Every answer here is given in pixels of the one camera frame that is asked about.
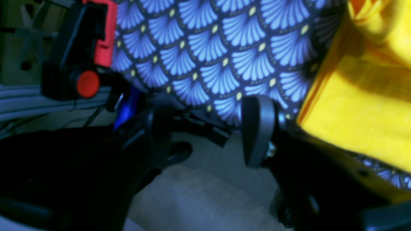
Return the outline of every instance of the black cable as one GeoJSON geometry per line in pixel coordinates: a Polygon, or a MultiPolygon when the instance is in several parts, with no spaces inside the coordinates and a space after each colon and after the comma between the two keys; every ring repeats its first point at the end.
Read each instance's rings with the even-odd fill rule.
{"type": "Polygon", "coordinates": [[[74,104],[73,104],[73,110],[75,110],[77,107],[77,99],[74,100],[74,104]]]}
{"type": "Polygon", "coordinates": [[[24,125],[24,124],[26,124],[26,123],[28,123],[28,122],[31,122],[31,121],[36,120],[36,119],[39,119],[39,118],[41,118],[41,117],[43,117],[43,116],[46,116],[46,115],[48,115],[48,114],[42,114],[42,115],[38,115],[38,116],[35,116],[35,117],[32,117],[32,118],[26,119],[25,121],[22,121],[22,122],[16,124],[15,126],[11,127],[10,129],[6,130],[4,133],[2,133],[2,134],[0,134],[0,135],[7,134],[7,133],[13,131],[14,129],[18,128],[19,126],[22,126],[22,125],[24,125]]]}
{"type": "Polygon", "coordinates": [[[0,27],[0,33],[14,34],[15,32],[16,32],[16,28],[14,27],[0,27]]]}
{"type": "Polygon", "coordinates": [[[11,123],[18,121],[18,119],[9,120],[0,127],[0,132],[2,132],[6,127],[8,127],[11,123]]]}
{"type": "Polygon", "coordinates": [[[91,122],[103,111],[104,107],[99,107],[96,109],[96,111],[90,116],[90,118],[87,120],[87,122],[83,125],[83,127],[88,127],[91,122]]]}
{"type": "Polygon", "coordinates": [[[67,123],[66,123],[63,127],[61,127],[60,129],[66,128],[69,124],[71,124],[71,123],[73,123],[73,122],[86,120],[86,119],[89,119],[90,117],[91,117],[91,116],[87,116],[87,117],[85,117],[85,118],[71,120],[71,121],[67,122],[67,123]]]}
{"type": "Polygon", "coordinates": [[[91,109],[95,109],[96,107],[105,107],[105,106],[106,106],[106,103],[104,102],[99,106],[85,107],[85,108],[80,108],[80,109],[77,109],[77,110],[91,110],[91,109]]]}

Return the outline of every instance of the floor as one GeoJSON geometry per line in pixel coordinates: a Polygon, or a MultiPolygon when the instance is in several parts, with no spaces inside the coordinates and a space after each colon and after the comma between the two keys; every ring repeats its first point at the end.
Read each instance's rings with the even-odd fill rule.
{"type": "Polygon", "coordinates": [[[267,169],[246,168],[242,142],[224,148],[189,134],[192,156],[169,167],[132,203],[129,217],[147,231],[285,231],[269,214],[278,185],[267,169]]]}

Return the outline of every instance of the black plastic bracket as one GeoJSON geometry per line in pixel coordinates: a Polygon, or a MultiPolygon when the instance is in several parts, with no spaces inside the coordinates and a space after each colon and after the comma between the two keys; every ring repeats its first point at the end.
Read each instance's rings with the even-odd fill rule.
{"type": "Polygon", "coordinates": [[[94,51],[105,38],[107,6],[74,3],[67,11],[50,57],[42,67],[42,94],[55,100],[73,100],[77,77],[96,71],[94,51]]]}
{"type": "Polygon", "coordinates": [[[260,163],[271,130],[255,128],[263,128],[266,121],[273,123],[261,119],[261,114],[272,116],[276,126],[271,141],[276,152],[267,161],[284,196],[286,207],[279,210],[283,213],[279,217],[286,226],[292,223],[295,231],[410,229],[411,192],[381,179],[347,151],[305,133],[280,110],[267,112],[273,107],[265,107],[263,101],[261,96],[243,98],[243,119],[254,125],[242,129],[244,142],[249,142],[245,154],[246,159],[251,156],[260,163]],[[256,142],[256,137],[264,143],[256,142]]]}
{"type": "Polygon", "coordinates": [[[259,168],[267,157],[268,143],[276,126],[276,108],[272,99],[263,96],[243,98],[241,118],[245,164],[259,168]]]}
{"type": "Polygon", "coordinates": [[[192,152],[171,142],[175,113],[166,101],[152,105],[30,181],[0,187],[0,215],[53,231],[122,230],[136,192],[192,152]]]}
{"type": "Polygon", "coordinates": [[[206,123],[187,113],[180,113],[173,118],[173,131],[204,137],[220,147],[224,147],[231,136],[231,131],[206,123]]]}

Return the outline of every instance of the black object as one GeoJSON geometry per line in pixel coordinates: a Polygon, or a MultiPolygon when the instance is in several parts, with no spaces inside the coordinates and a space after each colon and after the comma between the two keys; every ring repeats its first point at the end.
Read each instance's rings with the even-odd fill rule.
{"type": "Polygon", "coordinates": [[[26,8],[26,10],[27,10],[27,13],[33,14],[33,12],[34,12],[34,6],[33,6],[32,4],[25,4],[24,6],[25,6],[25,8],[26,8]]]}
{"type": "Polygon", "coordinates": [[[104,107],[97,108],[96,111],[94,111],[94,113],[89,117],[89,119],[87,119],[83,127],[88,127],[94,121],[94,119],[96,119],[96,117],[103,111],[103,109],[104,107]]]}
{"type": "Polygon", "coordinates": [[[188,114],[178,114],[173,118],[174,132],[187,132],[195,136],[204,137],[220,147],[224,147],[231,132],[223,128],[206,123],[188,114]]]}
{"type": "MultiPolygon", "coordinates": [[[[74,145],[81,151],[63,151],[71,155],[36,174],[29,171],[15,178],[3,174],[0,214],[46,230],[121,230],[134,194],[155,177],[156,171],[158,174],[192,152],[188,143],[170,142],[175,113],[166,102],[153,105],[114,135],[100,131],[96,139],[88,138],[93,137],[90,133],[73,137],[74,144],[76,140],[93,144],[74,145]]],[[[11,171],[12,166],[21,164],[20,160],[12,163],[2,170],[11,171]]]]}
{"type": "Polygon", "coordinates": [[[106,103],[106,110],[115,112],[119,108],[121,101],[126,99],[130,94],[130,83],[121,76],[118,76],[117,73],[112,73],[110,77],[111,78],[108,77],[107,79],[109,80],[109,85],[112,87],[106,103]]]}
{"type": "MultiPolygon", "coordinates": [[[[263,113],[266,108],[261,107],[262,100],[261,97],[244,98],[242,106],[263,113]]],[[[272,103],[275,116],[253,120],[253,113],[242,110],[242,118],[254,127],[275,124],[271,141],[276,152],[268,160],[268,166],[284,195],[286,208],[278,212],[286,226],[291,224],[291,218],[296,231],[411,229],[410,192],[379,178],[347,151],[306,134],[294,122],[286,120],[280,107],[272,103]]],[[[248,128],[243,127],[243,134],[249,132],[248,128]]],[[[270,131],[259,131],[255,136],[264,134],[266,139],[270,131]]],[[[254,141],[244,137],[247,138],[243,139],[244,143],[254,141]]],[[[248,148],[245,155],[259,159],[263,150],[248,148]]]]}
{"type": "Polygon", "coordinates": [[[276,125],[274,104],[268,97],[246,97],[241,110],[245,164],[258,168],[267,157],[268,142],[276,125]]]}
{"type": "Polygon", "coordinates": [[[10,124],[12,124],[12,123],[14,123],[14,122],[16,122],[16,121],[18,121],[18,119],[12,119],[12,120],[9,120],[9,121],[4,122],[4,123],[2,124],[2,126],[0,127],[0,134],[2,134],[3,131],[4,131],[10,124]]]}
{"type": "Polygon", "coordinates": [[[31,69],[31,63],[28,62],[28,61],[22,62],[22,63],[21,63],[21,66],[20,66],[20,69],[21,69],[22,71],[28,71],[28,70],[30,70],[30,69],[31,69]]]}
{"type": "Polygon", "coordinates": [[[12,126],[11,128],[5,130],[5,132],[3,132],[3,129],[6,129],[6,127],[2,127],[2,130],[0,130],[0,135],[7,134],[7,133],[15,130],[16,128],[24,125],[24,124],[27,124],[27,123],[29,123],[29,122],[31,122],[31,121],[34,121],[34,120],[39,119],[39,118],[41,118],[41,117],[43,117],[43,116],[46,116],[46,115],[47,115],[47,114],[41,114],[41,115],[37,115],[37,116],[31,117],[31,118],[28,118],[28,119],[26,119],[26,120],[23,120],[23,121],[21,121],[20,123],[18,123],[18,124],[16,124],[16,125],[12,126]]]}
{"type": "Polygon", "coordinates": [[[111,127],[38,131],[0,140],[0,191],[18,187],[112,133],[111,127]]]}
{"type": "Polygon", "coordinates": [[[50,57],[43,63],[42,94],[55,100],[73,100],[79,76],[96,73],[94,51],[105,39],[106,5],[74,3],[67,11],[50,57]]]}
{"type": "Polygon", "coordinates": [[[11,33],[14,34],[16,32],[16,28],[14,27],[0,27],[1,33],[11,33]]]}

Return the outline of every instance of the wire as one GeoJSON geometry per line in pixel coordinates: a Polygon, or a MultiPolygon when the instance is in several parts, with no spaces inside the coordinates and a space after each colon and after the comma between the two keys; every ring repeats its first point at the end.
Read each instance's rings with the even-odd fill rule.
{"type": "Polygon", "coordinates": [[[77,121],[82,121],[82,120],[86,120],[89,119],[91,116],[85,117],[85,118],[81,118],[81,119],[75,119],[75,120],[71,120],[69,122],[67,122],[63,127],[61,127],[60,129],[64,129],[66,128],[69,124],[77,122],[77,121]]]}
{"type": "Polygon", "coordinates": [[[11,123],[14,123],[16,121],[18,121],[18,119],[13,119],[13,120],[9,120],[9,121],[5,122],[3,124],[3,126],[0,127],[0,132],[3,131],[4,129],[6,129],[6,127],[8,127],[11,123]]]}
{"type": "Polygon", "coordinates": [[[9,129],[6,130],[5,132],[3,132],[1,135],[7,134],[7,133],[13,131],[14,129],[16,129],[16,128],[18,128],[18,127],[20,127],[20,126],[28,123],[28,122],[31,122],[31,121],[36,120],[36,119],[39,119],[39,118],[41,118],[41,117],[43,117],[43,116],[46,116],[46,115],[48,115],[48,114],[42,114],[42,115],[38,115],[38,116],[35,116],[35,117],[32,117],[32,118],[26,119],[26,120],[24,120],[24,121],[16,124],[15,126],[9,128],[9,129]]]}
{"type": "Polygon", "coordinates": [[[73,103],[73,110],[75,110],[75,109],[76,109],[76,107],[77,107],[77,99],[75,99],[75,100],[74,100],[74,103],[73,103]]]}
{"type": "Polygon", "coordinates": [[[79,108],[77,110],[91,110],[91,109],[95,109],[96,107],[105,107],[105,106],[106,106],[106,103],[104,102],[104,103],[102,103],[101,105],[98,105],[98,106],[79,108]]]}
{"type": "Polygon", "coordinates": [[[104,107],[97,108],[96,111],[90,116],[90,118],[83,125],[83,127],[88,127],[91,124],[91,122],[93,122],[94,119],[103,111],[103,109],[104,107]]]}

